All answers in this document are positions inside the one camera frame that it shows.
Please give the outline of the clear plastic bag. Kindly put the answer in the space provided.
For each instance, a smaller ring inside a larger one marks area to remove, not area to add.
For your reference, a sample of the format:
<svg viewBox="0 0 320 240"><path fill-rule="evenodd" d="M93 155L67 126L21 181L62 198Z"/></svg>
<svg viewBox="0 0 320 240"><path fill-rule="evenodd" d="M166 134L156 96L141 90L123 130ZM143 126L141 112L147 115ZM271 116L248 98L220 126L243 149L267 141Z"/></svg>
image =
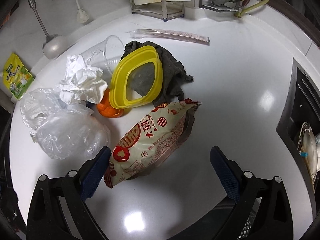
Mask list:
<svg viewBox="0 0 320 240"><path fill-rule="evenodd" d="M62 160L77 154L92 156L110 144L110 130L82 103L64 103L52 88L24 94L20 105L33 142L50 158Z"/></svg>

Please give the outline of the red white snack wrapper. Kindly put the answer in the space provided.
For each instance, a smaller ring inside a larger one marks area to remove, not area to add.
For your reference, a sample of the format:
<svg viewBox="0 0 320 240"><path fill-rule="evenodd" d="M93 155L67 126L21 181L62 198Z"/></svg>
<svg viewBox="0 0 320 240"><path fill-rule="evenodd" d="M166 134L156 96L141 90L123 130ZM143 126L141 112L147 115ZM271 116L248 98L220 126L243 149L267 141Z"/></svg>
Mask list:
<svg viewBox="0 0 320 240"><path fill-rule="evenodd" d="M149 174L191 134L199 101L184 99L155 107L116 144L104 175L107 187Z"/></svg>

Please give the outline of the orange peel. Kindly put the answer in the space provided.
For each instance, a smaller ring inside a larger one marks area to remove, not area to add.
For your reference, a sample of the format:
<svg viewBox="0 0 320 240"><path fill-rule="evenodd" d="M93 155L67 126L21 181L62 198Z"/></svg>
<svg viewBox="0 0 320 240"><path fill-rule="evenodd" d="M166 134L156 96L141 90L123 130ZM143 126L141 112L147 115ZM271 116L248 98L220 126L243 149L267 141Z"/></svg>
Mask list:
<svg viewBox="0 0 320 240"><path fill-rule="evenodd" d="M106 118L119 118L123 115L124 110L113 108L111 106L109 101L109 92L109 89L105 90L103 99L99 104L97 104L97 110L100 113L100 115Z"/></svg>

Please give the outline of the yellow plastic lid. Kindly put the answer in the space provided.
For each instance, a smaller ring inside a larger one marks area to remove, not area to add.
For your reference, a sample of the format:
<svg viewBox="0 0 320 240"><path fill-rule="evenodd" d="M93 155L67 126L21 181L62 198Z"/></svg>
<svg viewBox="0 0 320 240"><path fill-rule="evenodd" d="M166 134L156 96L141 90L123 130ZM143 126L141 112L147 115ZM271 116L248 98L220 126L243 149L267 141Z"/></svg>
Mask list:
<svg viewBox="0 0 320 240"><path fill-rule="evenodd" d="M159 96L163 68L156 49L143 46L125 56L117 65L109 85L113 108L140 107Z"/></svg>

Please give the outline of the white tissue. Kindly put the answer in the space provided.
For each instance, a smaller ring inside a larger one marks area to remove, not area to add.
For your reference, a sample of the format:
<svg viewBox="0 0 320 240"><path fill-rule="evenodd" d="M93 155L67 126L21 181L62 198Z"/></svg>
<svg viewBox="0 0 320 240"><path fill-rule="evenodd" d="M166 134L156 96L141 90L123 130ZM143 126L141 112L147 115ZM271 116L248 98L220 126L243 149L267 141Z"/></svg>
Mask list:
<svg viewBox="0 0 320 240"><path fill-rule="evenodd" d="M81 55L70 55L64 78L57 84L59 97L66 104L88 101L99 104L108 88L101 68L87 64Z"/></svg>

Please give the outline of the dark grey rag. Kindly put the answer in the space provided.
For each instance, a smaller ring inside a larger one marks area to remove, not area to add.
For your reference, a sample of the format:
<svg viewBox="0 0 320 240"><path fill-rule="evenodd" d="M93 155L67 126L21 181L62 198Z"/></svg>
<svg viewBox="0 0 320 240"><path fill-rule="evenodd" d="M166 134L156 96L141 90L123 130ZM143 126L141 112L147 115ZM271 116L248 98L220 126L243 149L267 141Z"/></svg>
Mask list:
<svg viewBox="0 0 320 240"><path fill-rule="evenodd" d="M184 92L181 85L193 82L194 77L187 75L183 64L180 61L177 61L164 47L150 41L144 43L131 41L125 45L124 54L121 59L124 59L129 53L132 53L143 46L152 46L155 48L163 68L162 89L157 98L152 101L153 105L158 107L161 104L170 103L175 97L178 98L179 101L184 100Z"/></svg>

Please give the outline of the clear plastic cup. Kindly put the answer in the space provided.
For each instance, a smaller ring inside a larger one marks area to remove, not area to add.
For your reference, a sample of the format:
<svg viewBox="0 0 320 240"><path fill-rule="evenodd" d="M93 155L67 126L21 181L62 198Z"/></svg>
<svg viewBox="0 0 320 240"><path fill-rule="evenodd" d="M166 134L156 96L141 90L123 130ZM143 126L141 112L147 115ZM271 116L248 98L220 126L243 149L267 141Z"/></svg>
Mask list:
<svg viewBox="0 0 320 240"><path fill-rule="evenodd" d="M110 35L103 42L81 53L81 56L87 64L101 68L105 75L112 75L123 53L124 44L121 39L116 35Z"/></svg>

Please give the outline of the pink chopstick wrapper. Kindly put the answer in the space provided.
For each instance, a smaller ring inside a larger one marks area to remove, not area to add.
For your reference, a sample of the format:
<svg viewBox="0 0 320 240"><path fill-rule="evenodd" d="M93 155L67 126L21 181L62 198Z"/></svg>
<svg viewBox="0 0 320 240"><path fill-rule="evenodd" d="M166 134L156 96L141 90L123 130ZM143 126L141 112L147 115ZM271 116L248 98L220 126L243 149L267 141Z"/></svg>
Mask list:
<svg viewBox="0 0 320 240"><path fill-rule="evenodd" d="M164 29L136 29L136 30L129 31L129 35L131 38L137 38L137 39L141 39L145 37L154 37L154 38L166 38L170 40L204 44L207 46L210 45L209 37L188 33L184 31L164 30Z"/></svg>

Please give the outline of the black kitchen sink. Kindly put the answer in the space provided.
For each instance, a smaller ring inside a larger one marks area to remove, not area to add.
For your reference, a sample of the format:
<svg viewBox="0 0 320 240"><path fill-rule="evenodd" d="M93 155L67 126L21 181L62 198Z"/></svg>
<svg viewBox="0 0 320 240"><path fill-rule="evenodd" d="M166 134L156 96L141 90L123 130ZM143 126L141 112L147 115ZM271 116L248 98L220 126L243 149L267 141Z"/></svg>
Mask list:
<svg viewBox="0 0 320 240"><path fill-rule="evenodd" d="M311 206L318 210L319 190L313 189L307 166L298 151L299 135L305 122L311 125L315 135L319 133L319 89L307 71L296 60L293 60L289 91L276 132L302 174Z"/></svg>

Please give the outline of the stacked white dishes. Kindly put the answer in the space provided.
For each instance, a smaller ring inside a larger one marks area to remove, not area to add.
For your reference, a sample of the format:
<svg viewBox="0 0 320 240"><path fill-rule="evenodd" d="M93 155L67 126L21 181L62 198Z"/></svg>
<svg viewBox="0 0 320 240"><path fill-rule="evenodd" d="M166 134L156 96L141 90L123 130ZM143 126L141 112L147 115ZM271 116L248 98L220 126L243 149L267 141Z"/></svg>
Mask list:
<svg viewBox="0 0 320 240"><path fill-rule="evenodd" d="M317 143L317 138L308 122L302 124L298 140L298 152L305 160L311 181L314 183L319 171L319 143Z"/></svg>

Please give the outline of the yellow green detergent pouch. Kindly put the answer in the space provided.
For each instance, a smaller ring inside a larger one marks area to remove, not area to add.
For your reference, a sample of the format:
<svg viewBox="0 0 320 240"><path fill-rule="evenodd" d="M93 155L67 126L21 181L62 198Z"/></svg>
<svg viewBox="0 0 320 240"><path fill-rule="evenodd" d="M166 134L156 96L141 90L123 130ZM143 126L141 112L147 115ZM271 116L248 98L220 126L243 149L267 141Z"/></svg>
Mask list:
<svg viewBox="0 0 320 240"><path fill-rule="evenodd" d="M6 61L2 75L5 87L17 100L20 100L34 80L34 77L15 53L11 53Z"/></svg>

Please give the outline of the steel ladle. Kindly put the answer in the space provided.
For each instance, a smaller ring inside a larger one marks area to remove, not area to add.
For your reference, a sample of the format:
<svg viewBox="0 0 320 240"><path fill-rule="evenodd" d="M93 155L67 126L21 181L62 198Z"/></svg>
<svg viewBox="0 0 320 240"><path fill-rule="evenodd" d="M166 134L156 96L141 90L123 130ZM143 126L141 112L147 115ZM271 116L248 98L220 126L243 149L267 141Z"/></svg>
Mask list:
<svg viewBox="0 0 320 240"><path fill-rule="evenodd" d="M42 51L45 57L49 60L52 60L58 56L60 56L62 53L64 53L68 48L68 42L64 36L53 34L50 35L45 28L39 13L36 8L36 2L35 0L28 0L29 6L33 10L38 23L40 24L41 29L43 30L46 40L42 45Z"/></svg>

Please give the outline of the white blue bottle brush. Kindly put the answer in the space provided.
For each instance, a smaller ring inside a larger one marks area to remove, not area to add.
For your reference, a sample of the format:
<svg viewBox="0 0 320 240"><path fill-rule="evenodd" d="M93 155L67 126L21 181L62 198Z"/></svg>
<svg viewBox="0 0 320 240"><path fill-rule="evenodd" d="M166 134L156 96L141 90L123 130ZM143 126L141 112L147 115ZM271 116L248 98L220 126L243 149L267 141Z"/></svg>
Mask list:
<svg viewBox="0 0 320 240"><path fill-rule="evenodd" d="M89 22L89 15L84 9L80 6L79 0L75 0L77 6L77 15L76 20L80 24L87 24Z"/></svg>

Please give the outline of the steel cutting board rack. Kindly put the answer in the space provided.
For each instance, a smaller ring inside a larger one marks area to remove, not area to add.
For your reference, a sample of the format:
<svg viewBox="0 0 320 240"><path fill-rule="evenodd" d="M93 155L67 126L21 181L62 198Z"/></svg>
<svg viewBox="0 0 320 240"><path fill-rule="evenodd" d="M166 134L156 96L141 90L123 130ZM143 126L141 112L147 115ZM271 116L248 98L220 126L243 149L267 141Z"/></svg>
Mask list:
<svg viewBox="0 0 320 240"><path fill-rule="evenodd" d="M158 18L164 22L168 22L168 20L173 20L175 18L183 18L185 15L183 2L175 4L167 2L167 0L161 0L157 3L135 5L135 0L129 1L133 14Z"/></svg>

